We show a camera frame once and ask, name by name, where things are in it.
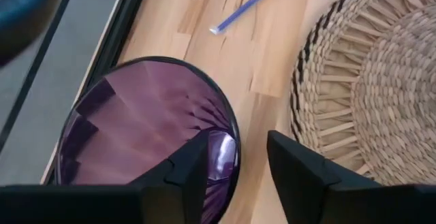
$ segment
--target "purple reflective surface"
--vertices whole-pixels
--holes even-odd
[[[73,109],[59,150],[63,185],[127,184],[200,130],[209,135],[202,222],[228,200],[238,147],[224,100],[190,69],[140,61],[105,76]]]

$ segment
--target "woven basket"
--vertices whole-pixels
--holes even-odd
[[[291,87],[294,139],[384,185],[436,183],[436,0],[339,0]]]

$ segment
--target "wooden floor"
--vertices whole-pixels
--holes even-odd
[[[164,55],[205,71],[238,119],[243,155],[222,223],[286,223],[266,156],[266,133],[289,127],[288,86],[299,48],[334,0],[262,0],[223,35],[208,29],[246,0],[144,0],[120,63]]]

